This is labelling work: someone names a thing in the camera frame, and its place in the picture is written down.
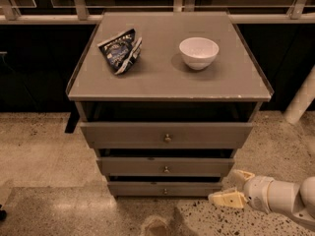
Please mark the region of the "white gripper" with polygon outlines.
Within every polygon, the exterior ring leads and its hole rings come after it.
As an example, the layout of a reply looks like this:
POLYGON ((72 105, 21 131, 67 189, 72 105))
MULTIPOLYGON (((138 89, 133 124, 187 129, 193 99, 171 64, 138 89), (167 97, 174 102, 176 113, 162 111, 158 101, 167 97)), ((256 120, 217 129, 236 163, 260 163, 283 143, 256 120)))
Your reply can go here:
POLYGON ((230 188, 209 194, 209 201, 217 206, 233 208, 244 208, 248 203, 255 210, 270 213, 268 190, 274 179, 267 176, 255 176, 252 172, 238 169, 234 169, 232 174, 237 183, 244 185, 244 194, 235 188, 230 188))

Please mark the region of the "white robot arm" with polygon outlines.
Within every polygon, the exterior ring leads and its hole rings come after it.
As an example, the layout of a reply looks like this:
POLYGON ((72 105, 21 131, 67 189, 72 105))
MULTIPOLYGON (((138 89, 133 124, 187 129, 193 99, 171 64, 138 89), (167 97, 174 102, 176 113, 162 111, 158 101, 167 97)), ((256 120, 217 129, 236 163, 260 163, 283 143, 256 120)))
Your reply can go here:
POLYGON ((315 231, 315 177, 302 183, 278 181, 270 176, 234 170, 233 176, 241 185, 208 195, 209 201, 217 206, 244 208, 269 214, 282 214, 298 225, 315 231))

